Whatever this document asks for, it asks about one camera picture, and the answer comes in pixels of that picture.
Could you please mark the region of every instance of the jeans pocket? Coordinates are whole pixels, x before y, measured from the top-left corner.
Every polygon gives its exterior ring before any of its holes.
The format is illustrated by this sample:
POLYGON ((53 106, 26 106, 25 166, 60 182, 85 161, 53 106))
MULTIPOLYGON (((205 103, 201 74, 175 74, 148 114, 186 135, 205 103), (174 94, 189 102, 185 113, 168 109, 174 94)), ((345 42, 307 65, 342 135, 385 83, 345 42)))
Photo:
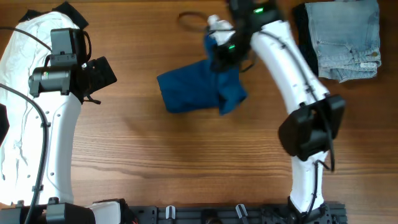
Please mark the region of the jeans pocket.
POLYGON ((319 56, 346 55, 353 53, 352 46, 347 43, 329 42, 324 40, 317 41, 319 56))

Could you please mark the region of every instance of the blue cloth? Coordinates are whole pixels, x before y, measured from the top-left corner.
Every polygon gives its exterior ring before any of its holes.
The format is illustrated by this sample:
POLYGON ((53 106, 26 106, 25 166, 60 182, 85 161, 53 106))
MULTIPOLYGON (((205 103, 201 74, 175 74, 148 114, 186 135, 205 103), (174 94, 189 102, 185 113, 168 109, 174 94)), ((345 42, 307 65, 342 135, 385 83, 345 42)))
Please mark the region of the blue cloth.
POLYGON ((381 66, 377 0, 306 3, 319 77, 344 82, 376 76, 381 66))
POLYGON ((159 75, 160 90, 166 108, 171 113, 183 113, 218 107, 220 115, 227 114, 246 97, 239 81, 239 70, 216 73, 210 70, 216 41, 204 39, 208 59, 159 75))

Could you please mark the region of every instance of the white cloth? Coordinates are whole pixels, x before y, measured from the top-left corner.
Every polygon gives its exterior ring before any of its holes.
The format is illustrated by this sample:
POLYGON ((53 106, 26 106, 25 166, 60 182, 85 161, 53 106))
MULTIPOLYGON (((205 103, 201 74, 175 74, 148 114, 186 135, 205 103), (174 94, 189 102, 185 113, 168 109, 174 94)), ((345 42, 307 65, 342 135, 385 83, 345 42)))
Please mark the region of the white cloth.
MULTIPOLYGON (((24 30, 51 47, 52 29, 79 29, 72 20, 59 12, 50 12, 30 21, 21 22, 18 29, 24 30)), ((36 40, 19 32, 14 32, 0 61, 0 83, 27 96, 28 78, 36 67, 43 67, 44 60, 51 52, 36 40)), ((31 105, 19 96, 0 88, 0 103, 6 105, 10 124, 7 136, 0 147, 0 202, 10 205, 18 192, 15 186, 18 167, 27 166, 29 158, 24 157, 26 147, 22 145, 22 135, 26 114, 31 105)))

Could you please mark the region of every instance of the wooden table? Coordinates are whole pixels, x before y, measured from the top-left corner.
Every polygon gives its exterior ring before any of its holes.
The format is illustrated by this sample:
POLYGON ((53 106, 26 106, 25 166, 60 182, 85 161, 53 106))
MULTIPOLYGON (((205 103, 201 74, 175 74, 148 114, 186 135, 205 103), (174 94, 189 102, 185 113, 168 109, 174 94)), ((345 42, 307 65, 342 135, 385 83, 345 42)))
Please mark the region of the wooden table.
MULTIPOLYGON (((298 0, 280 1, 289 13, 298 0)), ((382 67, 377 78, 338 84, 346 113, 335 141, 336 172, 325 173, 327 201, 345 203, 350 223, 398 223, 398 4, 379 1, 382 67)), ((2 4, 0 26, 27 9, 57 4, 2 4)), ((166 112, 156 76, 205 58, 202 36, 175 19, 187 10, 228 18, 222 1, 74 3, 90 22, 92 58, 105 55, 118 82, 85 103, 75 131, 75 203, 125 198, 130 205, 286 202, 290 157, 277 129, 287 117, 269 72, 241 76, 249 97, 226 116, 218 110, 166 112)), ((11 34, 1 31, 0 49, 11 34)))

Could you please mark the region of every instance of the folded jeans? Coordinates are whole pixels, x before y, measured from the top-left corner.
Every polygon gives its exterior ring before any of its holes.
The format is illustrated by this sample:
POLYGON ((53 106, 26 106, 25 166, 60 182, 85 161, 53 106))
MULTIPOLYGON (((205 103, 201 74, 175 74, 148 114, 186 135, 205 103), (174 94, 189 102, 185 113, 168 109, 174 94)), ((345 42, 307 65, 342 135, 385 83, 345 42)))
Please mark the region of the folded jeans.
POLYGON ((376 0, 306 3, 319 77, 372 78, 381 66, 376 0))

